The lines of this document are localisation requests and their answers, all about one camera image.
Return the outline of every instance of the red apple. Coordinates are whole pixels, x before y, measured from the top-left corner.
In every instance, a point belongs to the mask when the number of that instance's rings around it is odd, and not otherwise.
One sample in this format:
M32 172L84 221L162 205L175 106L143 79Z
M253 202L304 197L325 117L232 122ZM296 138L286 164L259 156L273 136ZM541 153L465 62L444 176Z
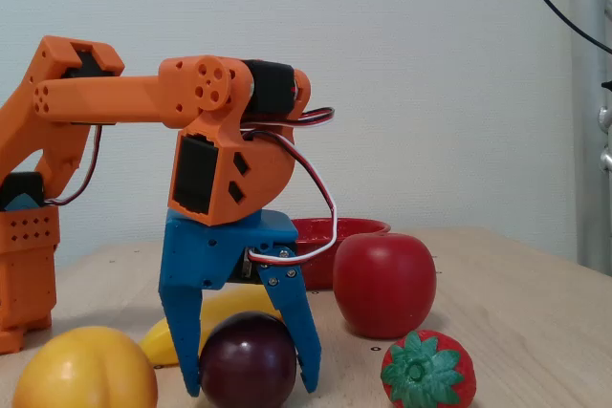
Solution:
M399 338L425 320L436 294L436 268L420 240L396 233L357 234L340 245L334 294L353 332Z

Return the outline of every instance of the red bowl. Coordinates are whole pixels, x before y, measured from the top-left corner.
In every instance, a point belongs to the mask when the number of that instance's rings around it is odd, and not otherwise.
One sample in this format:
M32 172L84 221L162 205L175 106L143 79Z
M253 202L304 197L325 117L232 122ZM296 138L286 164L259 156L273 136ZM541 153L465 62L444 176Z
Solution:
M325 246L332 239L332 219L295 219L297 228L297 254L303 255ZM391 226L385 222L367 219L338 219L336 243L302 265L302 274L308 290L326 290L333 287L334 257L342 241L353 234L388 233Z

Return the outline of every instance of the robotic arm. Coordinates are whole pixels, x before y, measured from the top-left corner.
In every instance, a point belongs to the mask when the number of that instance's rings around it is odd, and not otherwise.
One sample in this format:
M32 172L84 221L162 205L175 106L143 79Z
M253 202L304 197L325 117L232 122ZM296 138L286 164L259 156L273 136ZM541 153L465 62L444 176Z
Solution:
M46 36L0 109L0 354L21 349L27 330L51 325L54 198L78 168L90 127L161 122L180 131L160 296L188 391L199 393L202 289L227 281L266 285L315 390L320 346L299 267L251 263L249 254L295 255L291 220L262 208L292 176L295 154L283 145L293 126L333 113L304 114L308 77L283 64L201 55L166 59L153 76L120 76L123 68L106 44ZM245 126L266 126L267 136L245 135ZM12 172L37 150L35 172Z

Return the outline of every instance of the joint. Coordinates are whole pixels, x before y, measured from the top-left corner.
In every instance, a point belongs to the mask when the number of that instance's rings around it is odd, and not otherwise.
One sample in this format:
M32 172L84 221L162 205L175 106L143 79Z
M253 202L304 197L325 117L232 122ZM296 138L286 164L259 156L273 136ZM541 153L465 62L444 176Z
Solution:
M607 134L610 126L612 126L612 110L607 107L601 107L598 115L598 123L601 130Z
M607 145L601 152L600 168L603 172L612 171L612 155L610 154L610 150L608 149Z

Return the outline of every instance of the green strawberry leaves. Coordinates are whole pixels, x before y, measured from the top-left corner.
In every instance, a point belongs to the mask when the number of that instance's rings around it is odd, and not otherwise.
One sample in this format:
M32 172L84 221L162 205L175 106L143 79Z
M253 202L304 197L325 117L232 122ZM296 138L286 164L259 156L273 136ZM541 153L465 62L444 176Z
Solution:
M461 355L457 351L440 351L431 358L433 366L439 370L452 370L461 360Z
M425 354L428 357L434 357L436 355L437 349L438 349L438 338L436 338L435 336L432 336L430 339L426 339L421 345L421 351L423 352L423 354Z
M437 352L438 338L425 341L416 332L405 339L404 348L390 348L392 362L381 372L382 382L391 386L391 401L404 407L437 408L438 403L459 404L461 398L451 386L464 380L454 369L461 360L457 351Z

